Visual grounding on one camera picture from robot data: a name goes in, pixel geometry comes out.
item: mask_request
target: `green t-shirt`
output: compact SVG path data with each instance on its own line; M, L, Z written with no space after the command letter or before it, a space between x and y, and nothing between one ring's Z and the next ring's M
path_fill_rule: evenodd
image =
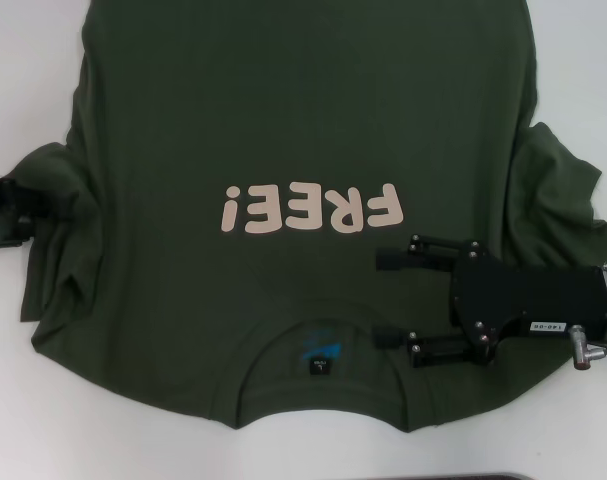
M569 358L413 369L374 325L452 334L446 274L375 270L410 235L599 264L599 177L543 124L523 0L94 0L67 144L11 176L40 221L35 349L121 395L241 427L302 409L410 431L513 400ZM310 359L332 360L311 375Z

